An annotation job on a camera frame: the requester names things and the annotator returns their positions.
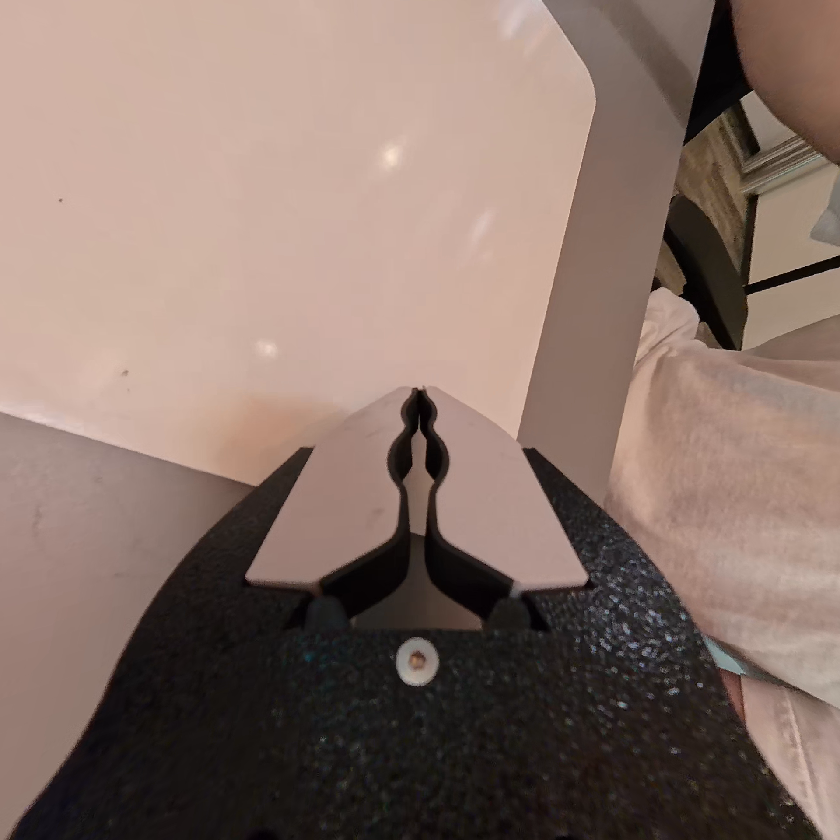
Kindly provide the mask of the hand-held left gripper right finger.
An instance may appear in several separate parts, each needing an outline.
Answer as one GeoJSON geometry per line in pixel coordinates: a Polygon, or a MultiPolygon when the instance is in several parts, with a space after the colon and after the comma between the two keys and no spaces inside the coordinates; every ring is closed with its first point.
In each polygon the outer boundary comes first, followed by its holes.
{"type": "Polygon", "coordinates": [[[435,586],[473,613],[586,587],[589,575],[516,439],[440,388],[417,402],[433,479],[425,564],[435,586]]]}

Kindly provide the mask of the person's leg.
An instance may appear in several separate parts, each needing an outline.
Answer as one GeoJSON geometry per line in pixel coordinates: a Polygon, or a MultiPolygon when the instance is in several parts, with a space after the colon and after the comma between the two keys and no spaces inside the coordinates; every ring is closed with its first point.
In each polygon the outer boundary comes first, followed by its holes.
{"type": "Polygon", "coordinates": [[[742,675],[725,668],[719,668],[718,674],[728,695],[731,707],[735,710],[741,722],[745,722],[746,712],[742,693],[742,675]]]}

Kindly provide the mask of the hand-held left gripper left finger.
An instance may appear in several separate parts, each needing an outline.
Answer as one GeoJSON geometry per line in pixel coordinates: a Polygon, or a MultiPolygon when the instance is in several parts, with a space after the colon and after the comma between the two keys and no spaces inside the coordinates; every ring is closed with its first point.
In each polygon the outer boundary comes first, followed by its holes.
{"type": "Polygon", "coordinates": [[[329,596],[360,614],[404,582],[417,394],[396,388],[314,447],[248,568],[250,585],[329,596]]]}

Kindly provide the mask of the white whiteboard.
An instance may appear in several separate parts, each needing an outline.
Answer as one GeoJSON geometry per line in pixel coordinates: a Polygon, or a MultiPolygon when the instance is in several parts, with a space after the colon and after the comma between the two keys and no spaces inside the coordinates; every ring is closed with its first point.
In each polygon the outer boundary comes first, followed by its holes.
{"type": "Polygon", "coordinates": [[[2,413],[259,483],[516,437],[595,110],[542,2],[1,2],[2,413]]]}

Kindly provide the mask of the person's right forearm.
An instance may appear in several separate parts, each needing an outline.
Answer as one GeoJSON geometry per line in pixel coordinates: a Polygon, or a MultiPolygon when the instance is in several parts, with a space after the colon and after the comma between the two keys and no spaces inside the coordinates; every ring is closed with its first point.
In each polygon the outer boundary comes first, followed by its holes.
{"type": "Polygon", "coordinates": [[[732,1],[745,76],[775,118],[839,162],[839,2],[732,1]]]}

